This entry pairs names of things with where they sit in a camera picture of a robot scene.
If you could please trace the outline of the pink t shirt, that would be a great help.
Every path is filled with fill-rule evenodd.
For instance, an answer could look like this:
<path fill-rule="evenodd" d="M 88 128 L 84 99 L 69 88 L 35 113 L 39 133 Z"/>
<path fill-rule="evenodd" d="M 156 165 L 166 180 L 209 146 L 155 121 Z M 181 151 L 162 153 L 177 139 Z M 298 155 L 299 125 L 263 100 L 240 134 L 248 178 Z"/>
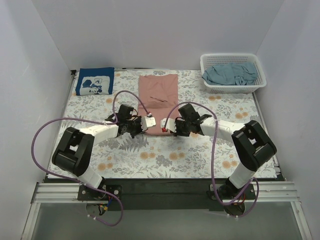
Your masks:
<path fill-rule="evenodd" d="M 146 131 L 151 136 L 169 136 L 163 132 L 161 120 L 178 104 L 178 75 L 141 75 L 138 80 L 138 96 L 155 118 L 156 126 Z"/>

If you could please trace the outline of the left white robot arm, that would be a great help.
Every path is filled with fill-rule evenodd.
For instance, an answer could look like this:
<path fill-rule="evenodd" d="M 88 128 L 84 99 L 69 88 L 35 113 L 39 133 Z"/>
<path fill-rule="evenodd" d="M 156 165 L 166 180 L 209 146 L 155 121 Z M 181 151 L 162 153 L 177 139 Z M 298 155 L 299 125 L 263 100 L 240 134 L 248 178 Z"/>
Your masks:
<path fill-rule="evenodd" d="M 90 186 L 89 194 L 95 200 L 103 199 L 107 193 L 104 178 L 90 167 L 93 147 L 125 133 L 135 137 L 145 132 L 148 117 L 134 115 L 134 112 L 133 107 L 122 104 L 118 112 L 111 114 L 103 124 L 80 129 L 68 127 L 53 153 L 52 163 Z"/>

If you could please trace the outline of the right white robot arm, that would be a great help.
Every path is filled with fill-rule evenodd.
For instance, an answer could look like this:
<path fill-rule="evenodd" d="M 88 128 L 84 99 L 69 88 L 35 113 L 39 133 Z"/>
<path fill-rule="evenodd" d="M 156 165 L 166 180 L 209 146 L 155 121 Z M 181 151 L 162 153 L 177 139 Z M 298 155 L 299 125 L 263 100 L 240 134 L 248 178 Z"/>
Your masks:
<path fill-rule="evenodd" d="M 212 187 L 218 201 L 226 198 L 234 202 L 243 195 L 259 168 L 277 153 L 277 148 L 259 122 L 251 120 L 247 123 L 235 123 L 219 120 L 212 110 L 200 115 L 193 106 L 192 102 L 178 104 L 175 109 L 180 116 L 163 119 L 162 130 L 182 137 L 188 137 L 191 133 L 211 136 L 214 145 L 217 139 L 232 143 L 240 163 L 222 186 L 217 187 L 213 182 Z"/>

